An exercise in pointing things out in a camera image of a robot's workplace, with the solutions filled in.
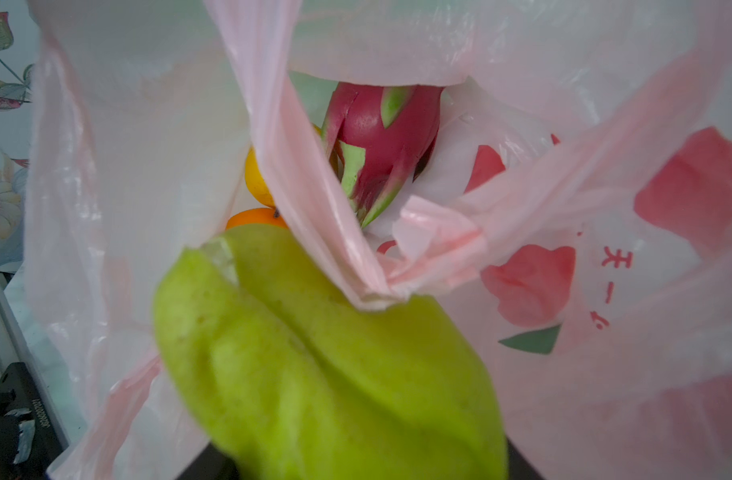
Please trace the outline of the green fruit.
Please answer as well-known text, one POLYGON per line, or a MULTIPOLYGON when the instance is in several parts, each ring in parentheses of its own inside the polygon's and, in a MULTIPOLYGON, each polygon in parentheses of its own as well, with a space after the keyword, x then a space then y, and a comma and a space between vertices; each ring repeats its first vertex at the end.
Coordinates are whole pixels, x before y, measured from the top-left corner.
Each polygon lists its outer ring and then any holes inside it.
POLYGON ((245 479, 503 479, 483 362, 438 302, 354 308, 292 233, 185 249, 153 323, 184 405, 245 479))

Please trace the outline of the pink plastic bag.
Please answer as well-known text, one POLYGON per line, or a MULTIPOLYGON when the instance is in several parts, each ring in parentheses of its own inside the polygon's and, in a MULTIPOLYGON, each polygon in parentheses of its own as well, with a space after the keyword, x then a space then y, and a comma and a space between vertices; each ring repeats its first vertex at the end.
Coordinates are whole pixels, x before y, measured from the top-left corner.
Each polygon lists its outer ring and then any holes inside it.
POLYGON ((351 305, 431 297, 546 479, 732 479, 732 1, 33 1, 27 301, 86 420, 53 479, 224 462, 160 356, 181 253, 266 207, 351 305), (340 82, 442 86, 358 222, 340 82))

